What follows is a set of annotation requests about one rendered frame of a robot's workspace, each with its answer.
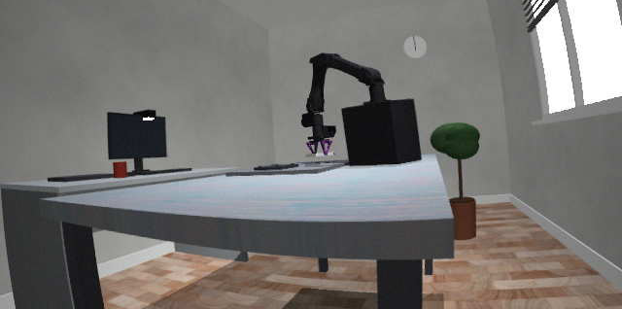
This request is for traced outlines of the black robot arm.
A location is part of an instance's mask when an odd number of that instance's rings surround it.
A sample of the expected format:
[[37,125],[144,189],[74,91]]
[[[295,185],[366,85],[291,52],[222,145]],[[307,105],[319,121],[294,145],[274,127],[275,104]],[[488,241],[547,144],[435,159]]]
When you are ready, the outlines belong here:
[[[347,73],[359,79],[359,82],[369,87],[370,101],[363,104],[371,104],[386,101],[384,87],[385,82],[381,78],[378,70],[371,67],[364,67],[340,57],[337,53],[320,53],[312,58],[313,79],[309,98],[307,98],[306,109],[308,113],[302,115],[301,124],[304,127],[324,124],[323,115],[316,114],[324,112],[324,84],[328,68],[333,68]],[[375,83],[382,82],[382,83]],[[310,103],[309,103],[310,102]],[[316,112],[314,112],[316,111]],[[315,115],[314,115],[315,114]],[[334,137],[336,133],[335,125],[322,125],[323,135]]]

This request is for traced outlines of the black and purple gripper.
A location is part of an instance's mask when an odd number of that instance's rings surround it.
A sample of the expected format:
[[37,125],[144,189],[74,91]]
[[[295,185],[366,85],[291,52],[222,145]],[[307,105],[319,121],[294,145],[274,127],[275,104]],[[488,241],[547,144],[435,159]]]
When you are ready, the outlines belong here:
[[[308,146],[308,148],[310,149],[312,154],[316,154],[317,153],[317,148],[318,148],[318,142],[321,143],[324,155],[328,155],[328,150],[329,147],[332,143],[332,140],[330,139],[325,139],[325,138],[329,138],[329,135],[323,135],[323,129],[322,129],[322,125],[313,125],[312,129],[313,129],[313,136],[312,137],[308,137],[308,140],[314,139],[314,141],[309,141],[308,143],[306,143],[306,145]],[[325,144],[328,144],[327,147],[327,151],[325,149]],[[313,149],[311,147],[311,145],[315,146],[315,152],[313,152]]]

